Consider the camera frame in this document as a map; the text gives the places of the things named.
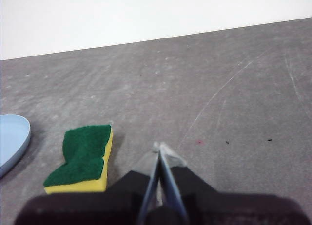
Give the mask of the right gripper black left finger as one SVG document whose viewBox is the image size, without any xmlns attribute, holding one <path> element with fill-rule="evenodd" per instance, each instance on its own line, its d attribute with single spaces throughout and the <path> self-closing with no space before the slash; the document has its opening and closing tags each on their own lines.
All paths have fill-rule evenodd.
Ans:
<svg viewBox="0 0 312 225">
<path fill-rule="evenodd" d="M 157 225 L 159 210 L 151 209 L 152 181 L 158 167 L 155 142 L 135 167 L 105 192 L 54 193 L 29 200 L 17 225 Z"/>
</svg>

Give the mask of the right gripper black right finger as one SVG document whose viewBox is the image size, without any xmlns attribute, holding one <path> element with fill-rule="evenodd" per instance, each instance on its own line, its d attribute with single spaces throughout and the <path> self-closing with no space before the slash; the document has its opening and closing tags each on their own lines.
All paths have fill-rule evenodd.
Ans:
<svg viewBox="0 0 312 225">
<path fill-rule="evenodd" d="M 272 194 L 220 192 L 191 171 L 167 144 L 159 144 L 164 178 L 183 218 L 191 225 L 306 225 L 308 217 L 292 199 Z"/>
</svg>

